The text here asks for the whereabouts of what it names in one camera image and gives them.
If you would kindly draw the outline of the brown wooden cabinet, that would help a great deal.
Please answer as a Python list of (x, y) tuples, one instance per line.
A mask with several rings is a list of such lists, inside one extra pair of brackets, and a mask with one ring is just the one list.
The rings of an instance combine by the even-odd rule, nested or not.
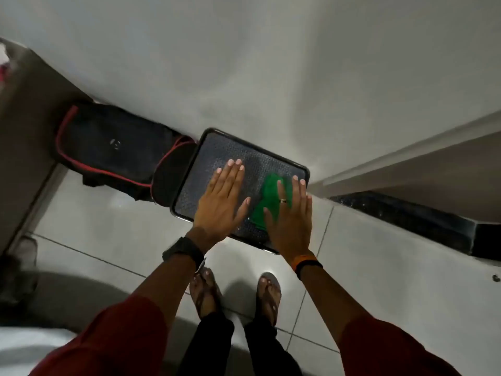
[(0, 256), (30, 225), (57, 168), (55, 132), (72, 104), (92, 101), (32, 50), (0, 37)]

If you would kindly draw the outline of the person's left forearm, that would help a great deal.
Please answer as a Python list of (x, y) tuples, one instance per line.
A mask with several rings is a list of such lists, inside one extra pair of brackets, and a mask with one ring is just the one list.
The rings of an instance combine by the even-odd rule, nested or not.
[(153, 302), (160, 309), (166, 329), (170, 331), (182, 296), (196, 271), (196, 263), (189, 255), (173, 254), (133, 291), (132, 296)]

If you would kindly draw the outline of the black wristwatch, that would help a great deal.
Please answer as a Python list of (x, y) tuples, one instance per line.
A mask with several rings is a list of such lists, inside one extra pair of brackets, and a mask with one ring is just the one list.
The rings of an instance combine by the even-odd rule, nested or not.
[(170, 248), (162, 254), (163, 261), (174, 255), (186, 255), (195, 262), (196, 274), (201, 271), (205, 263), (205, 255), (199, 247), (189, 238), (179, 238)]

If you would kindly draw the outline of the grey shoe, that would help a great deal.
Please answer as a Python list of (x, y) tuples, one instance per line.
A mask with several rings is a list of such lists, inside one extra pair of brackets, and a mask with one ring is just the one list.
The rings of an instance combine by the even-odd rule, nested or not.
[(24, 236), (0, 256), (0, 307), (15, 307), (32, 297), (39, 280), (37, 253), (37, 241)]

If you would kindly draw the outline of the person's right hand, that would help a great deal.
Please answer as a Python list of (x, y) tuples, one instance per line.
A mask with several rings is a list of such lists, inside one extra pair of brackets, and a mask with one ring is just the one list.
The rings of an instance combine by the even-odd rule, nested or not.
[(278, 193), (281, 200), (278, 219), (278, 233), (276, 237), (270, 237), (271, 243), (276, 251), (284, 257), (290, 265), (294, 257), (313, 253), (309, 250), (312, 221), (306, 217), (307, 191), (306, 181), (301, 181), (301, 212), (294, 215), (291, 212), (291, 205), (288, 206), (285, 188), (281, 181), (277, 182)]

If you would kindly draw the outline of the green scrub cloth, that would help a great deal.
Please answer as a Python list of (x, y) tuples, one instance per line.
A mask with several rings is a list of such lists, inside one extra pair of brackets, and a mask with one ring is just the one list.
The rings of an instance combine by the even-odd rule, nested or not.
[(262, 184), (260, 200), (258, 204), (254, 208), (253, 212), (250, 215), (250, 222), (259, 230), (266, 231), (266, 223), (264, 218), (264, 208), (267, 208), (273, 217), (273, 220), (276, 221), (279, 217), (279, 209), (280, 209), (280, 197), (278, 193), (277, 182), (281, 181), (285, 188), (285, 194), (287, 199), (288, 206), (291, 205), (292, 199), (292, 186), (291, 186), (291, 178), (281, 177), (278, 174), (271, 173), (268, 174)]

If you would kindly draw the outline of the black trousers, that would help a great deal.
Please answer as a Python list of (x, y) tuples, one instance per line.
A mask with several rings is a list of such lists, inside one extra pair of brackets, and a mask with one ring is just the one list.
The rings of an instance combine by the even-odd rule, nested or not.
[[(198, 324), (176, 376), (224, 376), (235, 326), (221, 311)], [(294, 358), (277, 340), (277, 329), (261, 314), (244, 327), (255, 376), (303, 376)]]

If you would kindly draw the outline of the person's right forearm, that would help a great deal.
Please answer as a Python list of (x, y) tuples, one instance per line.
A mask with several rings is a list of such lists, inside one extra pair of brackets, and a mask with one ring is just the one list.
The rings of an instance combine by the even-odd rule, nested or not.
[(306, 266), (301, 273), (311, 300), (316, 306), (338, 348), (346, 327), (359, 318), (371, 317), (334, 278), (323, 268)]

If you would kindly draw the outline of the brown door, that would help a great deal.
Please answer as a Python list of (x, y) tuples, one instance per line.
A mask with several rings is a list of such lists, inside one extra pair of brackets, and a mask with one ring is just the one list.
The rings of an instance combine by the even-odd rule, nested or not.
[(501, 131), (425, 155), (414, 176), (382, 194), (475, 221), (501, 224)]

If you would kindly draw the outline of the white door frame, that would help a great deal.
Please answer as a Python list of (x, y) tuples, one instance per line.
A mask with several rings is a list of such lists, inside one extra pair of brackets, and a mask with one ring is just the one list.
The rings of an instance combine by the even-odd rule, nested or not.
[(383, 173), (393, 165), (497, 132), (501, 132), (501, 110), (316, 183), (310, 183), (308, 191), (320, 198), (328, 198), (402, 184), (404, 183), (404, 175), (390, 176), (390, 180), (384, 180)]

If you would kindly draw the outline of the black textured tray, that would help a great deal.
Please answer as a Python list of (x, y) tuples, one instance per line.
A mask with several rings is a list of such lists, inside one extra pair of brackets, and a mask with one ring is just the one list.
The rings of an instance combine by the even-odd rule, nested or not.
[(229, 159), (241, 159), (244, 164), (246, 175), (238, 205), (246, 197), (250, 197), (250, 214), (258, 210), (257, 205), (262, 198), (263, 185), (268, 175), (276, 174), (284, 177), (285, 181), (291, 181), (294, 176), (304, 179), (306, 183), (310, 179), (310, 170), (306, 166), (229, 133), (208, 128), (199, 140), (179, 191), (171, 204), (172, 215), (193, 222), (199, 199), (204, 194), (213, 172), (217, 168), (223, 168)]

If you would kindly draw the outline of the black stone threshold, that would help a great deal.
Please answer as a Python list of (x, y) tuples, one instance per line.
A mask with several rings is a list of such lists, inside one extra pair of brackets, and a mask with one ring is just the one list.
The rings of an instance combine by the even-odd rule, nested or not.
[(330, 200), (463, 254), (501, 262), (501, 224), (477, 222), (374, 191)]

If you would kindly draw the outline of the black bag with red piping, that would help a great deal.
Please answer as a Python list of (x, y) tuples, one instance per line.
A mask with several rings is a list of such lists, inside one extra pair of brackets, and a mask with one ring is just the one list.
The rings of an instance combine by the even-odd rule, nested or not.
[(74, 103), (55, 134), (59, 163), (88, 187), (109, 186), (136, 201), (170, 207), (197, 142), (109, 105)]

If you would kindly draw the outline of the orange and black wristband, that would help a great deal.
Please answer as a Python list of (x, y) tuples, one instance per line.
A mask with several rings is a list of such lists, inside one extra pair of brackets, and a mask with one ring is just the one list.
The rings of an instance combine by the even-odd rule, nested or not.
[(299, 280), (302, 279), (301, 273), (306, 266), (319, 267), (323, 269), (322, 264), (318, 261), (316, 256), (312, 254), (298, 255), (294, 257), (290, 266)]

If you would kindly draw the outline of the person's left hand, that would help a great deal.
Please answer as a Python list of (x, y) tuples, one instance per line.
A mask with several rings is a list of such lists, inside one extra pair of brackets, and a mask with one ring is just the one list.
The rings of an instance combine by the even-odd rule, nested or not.
[(238, 172), (233, 188), (231, 191), (227, 191), (226, 178), (234, 161), (236, 160), (229, 159), (222, 168), (222, 173), (213, 192), (207, 195), (205, 191), (202, 195), (198, 202), (193, 228), (186, 235), (203, 252), (207, 252), (238, 228), (234, 226), (234, 218), (237, 209), (245, 200), (240, 200), (245, 166), (241, 160), (241, 169)]

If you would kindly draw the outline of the red garment sleeve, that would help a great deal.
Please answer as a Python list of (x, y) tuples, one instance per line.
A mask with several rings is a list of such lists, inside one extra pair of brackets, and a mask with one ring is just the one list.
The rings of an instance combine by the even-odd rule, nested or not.
[(372, 316), (350, 322), (338, 348), (345, 376), (461, 376), (407, 332)]
[(29, 376), (159, 376), (167, 334), (159, 307), (146, 297), (130, 296), (101, 311)]

